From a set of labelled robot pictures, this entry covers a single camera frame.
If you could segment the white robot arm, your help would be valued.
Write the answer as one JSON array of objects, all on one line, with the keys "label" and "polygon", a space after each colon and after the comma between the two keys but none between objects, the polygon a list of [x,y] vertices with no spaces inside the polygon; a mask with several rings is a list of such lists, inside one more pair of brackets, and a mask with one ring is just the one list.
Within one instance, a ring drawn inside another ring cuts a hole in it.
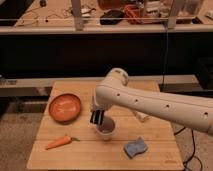
[{"label": "white robot arm", "polygon": [[213,136],[213,99],[130,88],[128,73],[111,69],[96,86],[90,122],[101,125],[113,105],[126,107]]}]

